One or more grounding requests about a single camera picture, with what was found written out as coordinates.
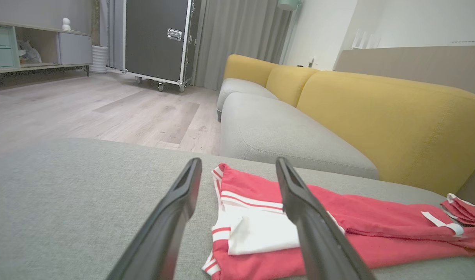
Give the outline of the small yellow sofa back cushion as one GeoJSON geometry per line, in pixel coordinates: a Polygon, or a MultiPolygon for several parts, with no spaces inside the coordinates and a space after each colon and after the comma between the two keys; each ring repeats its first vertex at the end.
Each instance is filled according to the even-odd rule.
{"type": "Polygon", "coordinates": [[[271,69],[265,86],[268,93],[262,96],[275,98],[296,108],[307,81],[319,72],[314,68],[275,66],[271,69]]]}
{"type": "Polygon", "coordinates": [[[278,66],[275,63],[232,54],[227,58],[223,79],[241,79],[266,87],[272,69],[278,66]]]}

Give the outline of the low sideboard with teal drawers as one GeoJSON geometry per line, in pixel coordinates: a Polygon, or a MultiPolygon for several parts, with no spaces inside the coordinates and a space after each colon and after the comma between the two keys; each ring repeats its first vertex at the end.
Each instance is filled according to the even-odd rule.
{"type": "Polygon", "coordinates": [[[0,21],[0,74],[52,68],[81,68],[93,62],[89,34],[0,21]],[[21,64],[17,40],[29,40],[42,62],[21,64]]]}

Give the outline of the white objects on partition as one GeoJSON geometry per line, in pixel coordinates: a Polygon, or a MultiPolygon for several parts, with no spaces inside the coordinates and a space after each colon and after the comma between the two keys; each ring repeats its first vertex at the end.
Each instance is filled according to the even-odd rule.
{"type": "Polygon", "coordinates": [[[381,37],[377,34],[369,34],[366,31],[358,29],[351,49],[376,49],[379,47],[381,37]]]}

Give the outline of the red shorts white waistband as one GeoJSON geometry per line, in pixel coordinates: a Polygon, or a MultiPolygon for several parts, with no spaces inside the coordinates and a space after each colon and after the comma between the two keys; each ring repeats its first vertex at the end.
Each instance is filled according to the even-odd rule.
{"type": "Polygon", "coordinates": [[[452,219],[471,227],[475,227],[475,205],[449,193],[447,199],[440,204],[445,214],[452,219]]]}

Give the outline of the white ribbed cylinder bin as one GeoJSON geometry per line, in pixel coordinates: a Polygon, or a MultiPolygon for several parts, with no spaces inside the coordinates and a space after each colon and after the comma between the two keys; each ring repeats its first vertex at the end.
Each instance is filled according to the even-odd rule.
{"type": "Polygon", "coordinates": [[[89,71],[97,74],[107,73],[108,47],[92,46],[93,62],[89,71]]]}

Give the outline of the beige partition panel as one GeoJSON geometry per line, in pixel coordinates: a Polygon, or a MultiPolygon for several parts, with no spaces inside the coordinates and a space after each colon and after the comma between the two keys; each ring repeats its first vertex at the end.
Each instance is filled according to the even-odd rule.
{"type": "Polygon", "coordinates": [[[426,82],[475,94],[475,46],[344,50],[335,71],[426,82]]]}

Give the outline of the grey curtain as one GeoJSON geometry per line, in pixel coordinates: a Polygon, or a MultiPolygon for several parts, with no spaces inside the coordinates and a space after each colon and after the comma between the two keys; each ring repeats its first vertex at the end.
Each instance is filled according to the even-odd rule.
{"type": "Polygon", "coordinates": [[[218,90],[229,55],[280,62],[293,12],[278,0],[202,0],[201,15],[191,85],[218,90]]]}

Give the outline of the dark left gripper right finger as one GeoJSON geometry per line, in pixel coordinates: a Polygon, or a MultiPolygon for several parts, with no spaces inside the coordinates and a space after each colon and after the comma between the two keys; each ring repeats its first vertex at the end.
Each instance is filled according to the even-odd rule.
{"type": "Polygon", "coordinates": [[[296,225],[307,280],[376,280],[286,158],[276,160],[282,210],[296,225]]]}

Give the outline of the black wheeled flight case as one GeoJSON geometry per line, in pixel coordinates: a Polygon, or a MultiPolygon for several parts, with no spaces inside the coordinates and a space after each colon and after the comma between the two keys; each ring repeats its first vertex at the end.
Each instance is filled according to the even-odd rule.
{"type": "Polygon", "coordinates": [[[123,74],[184,92],[193,77],[202,0],[126,0],[123,74]]]}

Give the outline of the crumpled item in sideboard shelf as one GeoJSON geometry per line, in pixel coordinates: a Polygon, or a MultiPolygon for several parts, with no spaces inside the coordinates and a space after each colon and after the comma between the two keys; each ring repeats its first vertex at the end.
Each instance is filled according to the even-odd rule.
{"type": "Polygon", "coordinates": [[[41,63],[42,59],[37,49],[31,46],[29,40],[17,40],[18,56],[21,64],[41,63]]]}

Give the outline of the large grey sofa seat cushion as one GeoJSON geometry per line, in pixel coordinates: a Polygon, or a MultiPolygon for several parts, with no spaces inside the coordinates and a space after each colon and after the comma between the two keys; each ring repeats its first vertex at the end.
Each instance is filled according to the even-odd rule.
{"type": "Polygon", "coordinates": [[[202,177],[174,280],[210,280],[211,170],[226,163],[277,181],[275,165],[82,138],[0,155],[0,279],[105,280],[191,158],[202,177]]]}

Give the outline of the red basketball jersey white sleeves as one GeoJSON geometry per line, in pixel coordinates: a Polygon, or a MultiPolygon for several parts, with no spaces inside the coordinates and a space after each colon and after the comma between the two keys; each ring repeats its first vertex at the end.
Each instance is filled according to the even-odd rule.
{"type": "MultiPolygon", "coordinates": [[[[212,171],[218,219],[202,269],[211,280],[305,275],[296,226],[282,210],[278,182],[220,163],[212,171]]],[[[309,186],[371,269],[425,259],[475,256],[475,227],[436,206],[404,205],[309,186]]]]}

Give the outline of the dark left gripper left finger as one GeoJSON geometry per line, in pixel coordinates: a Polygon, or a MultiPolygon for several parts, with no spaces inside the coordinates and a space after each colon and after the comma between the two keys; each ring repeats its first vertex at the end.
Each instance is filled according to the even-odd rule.
{"type": "Polygon", "coordinates": [[[173,280],[186,223],[195,212],[202,160],[190,159],[106,280],[173,280]]]}

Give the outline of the large yellow sofa back cushion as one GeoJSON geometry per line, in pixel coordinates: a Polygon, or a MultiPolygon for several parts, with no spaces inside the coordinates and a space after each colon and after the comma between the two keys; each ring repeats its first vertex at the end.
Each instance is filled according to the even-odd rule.
{"type": "Polygon", "coordinates": [[[320,71],[297,109],[362,152],[383,181],[445,196],[475,172],[475,94],[465,90],[320,71]]]}

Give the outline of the small grey sofa seat cushion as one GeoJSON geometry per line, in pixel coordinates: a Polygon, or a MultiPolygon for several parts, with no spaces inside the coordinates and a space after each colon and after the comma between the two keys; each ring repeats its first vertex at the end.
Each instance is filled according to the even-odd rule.
{"type": "Polygon", "coordinates": [[[223,105],[226,98],[232,93],[248,93],[256,96],[267,97],[277,100],[278,98],[265,87],[251,81],[236,78],[226,78],[220,88],[217,100],[217,119],[221,122],[223,105]]]}

